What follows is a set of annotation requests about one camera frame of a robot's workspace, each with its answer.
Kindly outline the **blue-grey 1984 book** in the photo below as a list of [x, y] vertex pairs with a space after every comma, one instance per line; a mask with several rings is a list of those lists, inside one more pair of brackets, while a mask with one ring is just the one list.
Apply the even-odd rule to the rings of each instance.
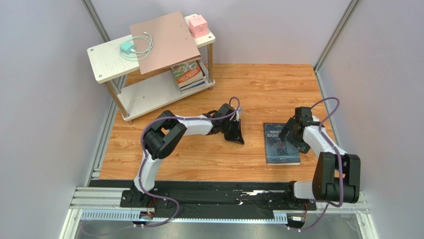
[[284, 126], [284, 123], [263, 123], [265, 159], [268, 165], [300, 165], [301, 163], [298, 149], [279, 137]]

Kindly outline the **black 169-storey treehouse book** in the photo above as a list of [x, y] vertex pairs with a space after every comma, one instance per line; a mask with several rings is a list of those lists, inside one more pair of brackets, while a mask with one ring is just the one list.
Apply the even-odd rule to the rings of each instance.
[[207, 83], [207, 81], [205, 81], [205, 80], [199, 80], [199, 81], [193, 82], [193, 83], [191, 83], [189, 85], [186, 85], [186, 86], [180, 88], [180, 90], [182, 92], [186, 92], [186, 91], [189, 91], [189, 90], [194, 90], [194, 89], [196, 89], [198, 87], [201, 87], [201, 86], [205, 85], [206, 83]]

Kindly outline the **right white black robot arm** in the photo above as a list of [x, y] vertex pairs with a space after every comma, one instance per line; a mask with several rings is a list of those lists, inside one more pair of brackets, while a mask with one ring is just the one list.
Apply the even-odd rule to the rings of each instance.
[[356, 203], [360, 194], [361, 161], [340, 148], [327, 134], [310, 107], [295, 108], [279, 137], [300, 153], [313, 150], [318, 161], [311, 181], [292, 181], [289, 195], [302, 200], [327, 201], [339, 207]]

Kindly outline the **black three days book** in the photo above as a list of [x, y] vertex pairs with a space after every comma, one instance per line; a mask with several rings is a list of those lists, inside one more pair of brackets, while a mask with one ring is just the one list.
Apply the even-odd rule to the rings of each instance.
[[177, 79], [179, 88], [184, 88], [192, 83], [203, 80], [203, 77], [180, 77]]

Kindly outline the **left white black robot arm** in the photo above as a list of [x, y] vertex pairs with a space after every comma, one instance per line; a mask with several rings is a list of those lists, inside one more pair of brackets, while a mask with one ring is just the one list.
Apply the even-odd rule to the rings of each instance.
[[222, 133], [226, 141], [244, 145], [240, 109], [240, 105], [234, 108], [225, 103], [219, 110], [197, 117], [183, 117], [164, 111], [149, 123], [140, 137], [143, 159], [133, 180], [133, 198], [141, 202], [154, 188], [162, 160], [174, 151], [184, 136]]

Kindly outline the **blue 91-storey treehouse book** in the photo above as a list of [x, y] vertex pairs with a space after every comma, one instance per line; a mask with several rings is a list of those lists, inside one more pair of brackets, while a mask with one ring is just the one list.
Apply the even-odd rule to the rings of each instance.
[[206, 81], [193, 82], [190, 85], [187, 85], [187, 86], [182, 87], [180, 90], [184, 94], [186, 92], [193, 91], [193, 90], [196, 90], [198, 88], [201, 88], [201, 87], [203, 87], [206, 84], [207, 84]]

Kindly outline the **orange 78-storey treehouse book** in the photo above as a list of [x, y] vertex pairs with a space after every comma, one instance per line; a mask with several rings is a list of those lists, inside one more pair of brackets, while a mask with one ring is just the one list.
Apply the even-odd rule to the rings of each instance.
[[176, 81], [180, 77], [204, 77], [202, 68], [197, 61], [181, 63], [170, 67]]

